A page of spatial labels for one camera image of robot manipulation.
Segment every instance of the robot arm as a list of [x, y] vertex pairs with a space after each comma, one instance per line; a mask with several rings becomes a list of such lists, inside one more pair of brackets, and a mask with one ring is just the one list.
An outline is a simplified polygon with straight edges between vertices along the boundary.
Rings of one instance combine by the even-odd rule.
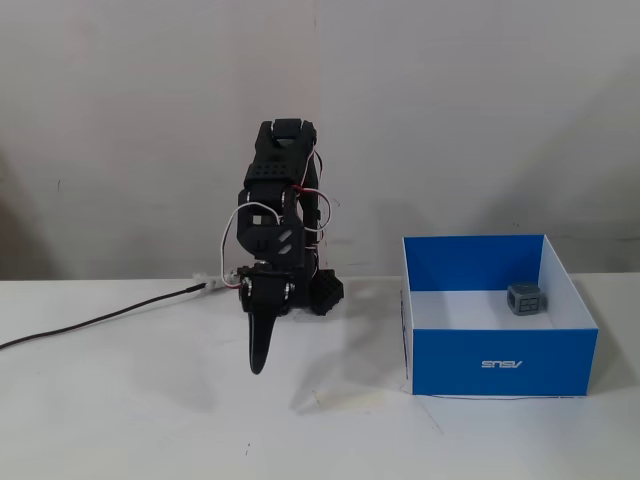
[[249, 314], [249, 361], [255, 374], [265, 365], [278, 316], [291, 307], [325, 315], [344, 297], [335, 272], [319, 269], [318, 195], [304, 191], [318, 188], [315, 143], [316, 131], [310, 122], [263, 122], [254, 161], [238, 195], [238, 205], [252, 203], [238, 212], [237, 237], [257, 260], [253, 267], [238, 269], [240, 300]]

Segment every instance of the small gray block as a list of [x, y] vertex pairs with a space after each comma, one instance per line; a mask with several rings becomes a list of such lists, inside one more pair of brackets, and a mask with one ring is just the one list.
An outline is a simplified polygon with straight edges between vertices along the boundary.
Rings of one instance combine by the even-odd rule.
[[535, 283], [513, 283], [507, 288], [507, 304], [515, 315], [535, 315], [542, 307], [540, 289]]

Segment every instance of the white backdrop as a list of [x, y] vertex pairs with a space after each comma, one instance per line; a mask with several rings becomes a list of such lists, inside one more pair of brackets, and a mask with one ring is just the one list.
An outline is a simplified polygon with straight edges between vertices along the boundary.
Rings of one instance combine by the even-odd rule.
[[[180, 277], [217, 245], [262, 120], [316, 122], [325, 245], [549, 233], [640, 267], [634, 0], [0, 4], [0, 277]], [[229, 265], [249, 258], [229, 249]]]

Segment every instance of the white table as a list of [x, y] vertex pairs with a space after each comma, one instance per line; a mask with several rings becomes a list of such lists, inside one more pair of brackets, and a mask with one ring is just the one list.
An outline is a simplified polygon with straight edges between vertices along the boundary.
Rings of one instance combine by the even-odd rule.
[[[235, 292], [188, 296], [0, 352], [0, 476], [20, 479], [640, 478], [640, 274], [577, 275], [601, 327], [591, 395], [414, 397], [396, 279], [279, 319], [248, 364]], [[189, 285], [0, 283], [0, 342]]]

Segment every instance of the blue cardboard box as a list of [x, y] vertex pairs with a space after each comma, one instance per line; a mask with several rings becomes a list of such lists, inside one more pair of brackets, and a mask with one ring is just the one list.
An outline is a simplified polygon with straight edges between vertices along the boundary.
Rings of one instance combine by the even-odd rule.
[[[543, 235], [404, 238], [402, 328], [416, 395], [582, 396], [598, 328]], [[545, 309], [516, 316], [507, 287]]]

